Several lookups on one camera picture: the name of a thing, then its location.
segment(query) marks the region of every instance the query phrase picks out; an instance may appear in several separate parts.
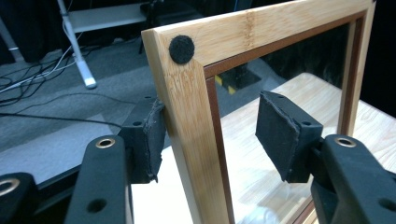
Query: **wire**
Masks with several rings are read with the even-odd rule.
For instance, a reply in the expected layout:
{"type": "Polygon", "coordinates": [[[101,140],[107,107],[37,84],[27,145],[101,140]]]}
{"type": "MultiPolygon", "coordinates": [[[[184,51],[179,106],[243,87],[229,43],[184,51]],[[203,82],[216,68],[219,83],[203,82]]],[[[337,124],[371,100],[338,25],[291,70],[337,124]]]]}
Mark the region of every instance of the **wire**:
{"type": "Polygon", "coordinates": [[[7,74],[4,74],[4,75],[2,75],[2,76],[0,76],[0,77],[7,77],[7,76],[9,76],[9,75],[12,75],[12,74],[14,74],[14,73],[17,73],[17,72],[20,72],[20,71],[23,71],[23,70],[26,70],[26,69],[30,70],[30,69],[32,69],[33,67],[39,66],[40,64],[53,63],[53,62],[57,61],[58,59],[54,59],[54,60],[51,60],[51,61],[49,61],[49,62],[45,62],[45,63],[38,63],[38,64],[35,64],[35,65],[32,65],[32,66],[29,66],[29,67],[21,68],[21,69],[18,69],[18,70],[16,70],[16,71],[13,71],[13,72],[10,72],[10,73],[7,73],[7,74]]]}
{"type": "Polygon", "coordinates": [[[8,98],[8,99],[6,99],[6,100],[1,100],[1,101],[0,101],[0,107],[1,107],[1,106],[7,106],[7,105],[13,105],[13,104],[16,104],[18,101],[20,101],[20,100],[22,100],[22,99],[31,97],[33,94],[35,94],[35,93],[40,89],[40,87],[41,87],[46,81],[52,80],[52,79],[56,78],[57,76],[59,76],[59,75],[64,71],[64,68],[62,68],[62,69],[63,69],[63,70],[62,70],[58,75],[56,75],[55,77],[52,77],[52,78],[50,78],[50,79],[46,79],[45,77],[43,77],[44,80],[42,80],[41,82],[35,82],[35,78],[36,78],[39,74],[35,74],[35,75],[31,76],[31,78],[33,79],[32,81],[28,82],[27,84],[22,83],[22,84],[19,86],[19,88],[20,88],[20,94],[19,94],[19,96],[18,96],[18,97],[13,97],[13,98],[8,98]],[[36,85],[36,84],[38,84],[38,86],[36,86],[35,90],[33,90],[28,96],[26,96],[25,94],[30,90],[31,87],[33,87],[33,86],[36,85]]]}
{"type": "Polygon", "coordinates": [[[72,4],[73,4],[73,0],[70,1],[69,7],[67,8],[67,12],[70,10],[70,7],[72,6],[72,4]]]}
{"type": "Polygon", "coordinates": [[[32,108],[32,107],[41,106],[41,105],[47,105],[47,104],[50,104],[50,103],[52,103],[52,102],[54,102],[54,101],[57,101],[57,100],[59,100],[59,99],[61,99],[61,98],[64,98],[64,97],[67,97],[67,96],[74,96],[74,95],[95,95],[95,96],[105,97],[105,98],[107,98],[107,99],[109,99],[109,100],[116,101],[116,102],[120,102],[120,103],[123,103],[123,104],[136,105],[136,102],[122,101],[122,100],[119,100],[119,99],[116,99],[116,98],[113,98],[113,97],[110,97],[110,96],[107,96],[107,95],[103,95],[103,94],[100,94],[100,93],[93,93],[93,92],[75,92],[75,93],[69,93],[69,94],[65,94],[65,95],[60,95],[60,96],[58,96],[58,97],[55,97],[55,98],[53,98],[53,99],[47,101],[46,103],[36,104],[36,105],[29,105],[29,106],[25,107],[24,109],[22,109],[22,110],[20,110],[20,111],[18,111],[18,112],[15,112],[14,114],[19,114],[19,113],[21,113],[22,111],[25,111],[25,110],[30,109],[30,108],[32,108]]]}
{"type": "Polygon", "coordinates": [[[238,0],[235,0],[235,5],[233,6],[233,11],[235,12],[238,7],[238,0]]]}
{"type": "Polygon", "coordinates": [[[1,88],[1,87],[7,87],[7,86],[9,86],[9,85],[12,83],[12,79],[9,78],[9,77],[0,77],[0,80],[1,80],[1,79],[4,79],[5,81],[8,81],[8,83],[0,84],[0,88],[1,88]]]}
{"type": "Polygon", "coordinates": [[[28,77],[28,78],[26,78],[25,80],[22,80],[22,81],[19,81],[19,82],[17,82],[17,83],[14,83],[14,84],[12,84],[12,85],[9,86],[9,87],[0,90],[0,93],[2,93],[2,92],[4,92],[4,91],[11,90],[11,89],[14,89],[14,88],[16,88],[16,87],[19,87],[19,86],[20,86],[21,84],[23,84],[23,83],[32,82],[32,81],[34,81],[34,80],[36,80],[36,79],[49,76],[49,75],[52,74],[54,71],[58,71],[57,69],[58,69],[59,64],[61,63],[62,59],[64,58],[64,56],[66,55],[66,53],[67,53],[70,49],[71,49],[71,47],[69,47],[69,48],[66,50],[66,52],[65,52],[65,53],[62,55],[62,57],[58,60],[58,62],[57,62],[56,65],[52,68],[51,71],[45,72],[45,73],[42,73],[42,74],[39,74],[39,75],[36,75],[36,76],[28,77]]]}
{"type": "Polygon", "coordinates": [[[75,122],[88,122],[88,123],[98,123],[98,124],[105,124],[114,126],[117,128],[122,128],[121,125],[112,123],[112,122],[105,122],[93,119],[72,119],[72,118],[58,118],[58,117],[45,117],[45,116],[36,116],[36,115],[25,115],[25,114],[10,114],[10,113],[0,113],[1,117],[18,117],[18,118],[28,118],[28,119],[56,119],[56,120],[65,120],[65,121],[75,121],[75,122]]]}

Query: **white shelf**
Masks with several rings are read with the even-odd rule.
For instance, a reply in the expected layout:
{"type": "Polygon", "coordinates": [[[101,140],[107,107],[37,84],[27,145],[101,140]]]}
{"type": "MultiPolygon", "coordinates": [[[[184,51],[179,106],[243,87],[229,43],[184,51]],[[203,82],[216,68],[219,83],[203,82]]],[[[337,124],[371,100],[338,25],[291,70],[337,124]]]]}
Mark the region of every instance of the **white shelf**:
{"type": "Polygon", "coordinates": [[[139,4],[101,7],[69,12],[74,33],[138,23],[146,20],[139,4]]]}

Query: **round felt pad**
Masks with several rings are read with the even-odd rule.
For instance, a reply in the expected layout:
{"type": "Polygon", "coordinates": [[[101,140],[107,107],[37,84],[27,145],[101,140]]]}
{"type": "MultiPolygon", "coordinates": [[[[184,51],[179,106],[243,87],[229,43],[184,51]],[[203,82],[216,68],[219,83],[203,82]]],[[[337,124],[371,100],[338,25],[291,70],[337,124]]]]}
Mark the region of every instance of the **round felt pad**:
{"type": "Polygon", "coordinates": [[[188,63],[194,56],[195,46],[192,39],[186,35],[178,35],[173,38],[169,46],[172,60],[178,64],[188,63]]]}

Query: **wooden tabletop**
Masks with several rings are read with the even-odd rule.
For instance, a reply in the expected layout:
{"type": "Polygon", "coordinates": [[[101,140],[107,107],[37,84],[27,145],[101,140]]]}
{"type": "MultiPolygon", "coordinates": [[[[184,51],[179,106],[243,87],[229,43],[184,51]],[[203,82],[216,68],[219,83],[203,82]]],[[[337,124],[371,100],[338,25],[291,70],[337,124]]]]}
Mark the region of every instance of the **wooden tabletop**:
{"type": "MultiPolygon", "coordinates": [[[[321,79],[301,74],[273,90],[335,133],[341,91],[321,79]]],[[[259,99],[221,119],[233,209],[237,223],[262,217],[288,223],[310,202],[309,184],[281,182],[255,134],[259,99]]],[[[396,173],[396,119],[359,103],[354,136],[388,170],[396,173]]],[[[133,185],[135,223],[192,223],[172,148],[163,151],[159,183],[133,185]]]]}

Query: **metal grommet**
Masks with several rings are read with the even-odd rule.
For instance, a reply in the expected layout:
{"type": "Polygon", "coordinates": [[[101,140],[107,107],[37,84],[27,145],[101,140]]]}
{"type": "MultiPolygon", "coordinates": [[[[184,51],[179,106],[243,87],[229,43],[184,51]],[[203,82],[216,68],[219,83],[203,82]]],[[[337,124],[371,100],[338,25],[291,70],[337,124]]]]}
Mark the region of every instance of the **metal grommet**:
{"type": "Polygon", "coordinates": [[[343,147],[355,147],[356,143],[350,139],[337,137],[334,139],[335,143],[343,147]]]}
{"type": "Polygon", "coordinates": [[[21,181],[17,178],[8,178],[0,181],[0,186],[9,184],[5,189],[0,190],[0,197],[10,193],[12,190],[16,189],[21,181]]]}
{"type": "Polygon", "coordinates": [[[114,144],[116,144],[116,140],[114,140],[113,138],[104,138],[99,140],[96,143],[96,146],[99,148],[108,148],[112,147],[114,144]]]}

